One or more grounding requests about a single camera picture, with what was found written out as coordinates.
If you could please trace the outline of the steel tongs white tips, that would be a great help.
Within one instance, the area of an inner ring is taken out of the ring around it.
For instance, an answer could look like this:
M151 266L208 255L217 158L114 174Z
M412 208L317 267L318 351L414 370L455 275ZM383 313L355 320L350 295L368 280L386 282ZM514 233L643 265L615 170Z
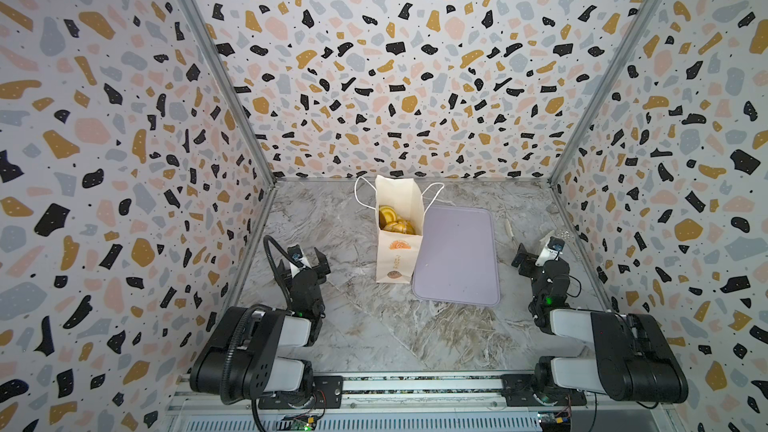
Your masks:
M557 227L546 217L525 214L514 217L505 216L502 219L502 225L513 242L525 244L530 248L550 233L557 231Z

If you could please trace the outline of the printed paper bread bag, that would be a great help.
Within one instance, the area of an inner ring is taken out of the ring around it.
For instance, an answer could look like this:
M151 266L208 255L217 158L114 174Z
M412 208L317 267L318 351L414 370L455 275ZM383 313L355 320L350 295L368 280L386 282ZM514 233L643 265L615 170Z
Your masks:
M355 180L354 197L359 205L373 211L377 229L375 281L380 284L410 284L424 236L426 213L445 184L433 183L424 191L414 179L390 179L378 175L371 183L361 176ZM384 231L379 224L380 206L391 206L399 219L411 222L415 235Z

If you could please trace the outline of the knotted brown bun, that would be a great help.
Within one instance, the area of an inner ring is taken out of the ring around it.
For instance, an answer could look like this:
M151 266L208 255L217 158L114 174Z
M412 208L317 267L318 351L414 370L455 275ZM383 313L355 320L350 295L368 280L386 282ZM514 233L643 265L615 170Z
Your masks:
M416 234L416 230L414 226L411 224L410 221L405 219L398 219L398 220L388 222L384 226L383 230L387 232L399 233L399 234L405 234L405 235Z

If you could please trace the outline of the round yellow tart bread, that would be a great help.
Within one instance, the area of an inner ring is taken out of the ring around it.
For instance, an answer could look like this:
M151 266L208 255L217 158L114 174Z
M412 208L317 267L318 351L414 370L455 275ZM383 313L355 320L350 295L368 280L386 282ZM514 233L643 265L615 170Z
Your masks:
M378 210L379 224L381 227L385 227L387 224L396 222L399 219L397 212L391 206L380 206Z

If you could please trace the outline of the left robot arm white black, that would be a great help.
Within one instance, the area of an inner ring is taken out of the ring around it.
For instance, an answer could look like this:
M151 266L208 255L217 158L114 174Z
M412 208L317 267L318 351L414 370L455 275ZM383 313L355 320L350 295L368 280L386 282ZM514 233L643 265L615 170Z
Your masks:
M300 408L315 400L312 364L280 357L278 352L317 341L326 311L321 285L331 269L320 251L315 252L316 264L298 245L288 254L293 262L280 262L274 270L287 307L228 308L191 367L192 391L215 395L225 405L275 399L280 405Z

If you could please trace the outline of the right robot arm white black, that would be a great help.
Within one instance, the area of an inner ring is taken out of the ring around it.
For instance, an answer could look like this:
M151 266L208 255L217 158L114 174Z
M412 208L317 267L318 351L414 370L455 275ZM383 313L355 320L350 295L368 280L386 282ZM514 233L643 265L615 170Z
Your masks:
M540 358L529 385L533 397L546 405L570 402L578 392L619 402L685 402L687 379L652 316L570 306L569 288L575 278L561 258L564 246L556 237L538 253L521 245L512 266L530 280L528 310L534 324L545 334L589 345L593 355Z

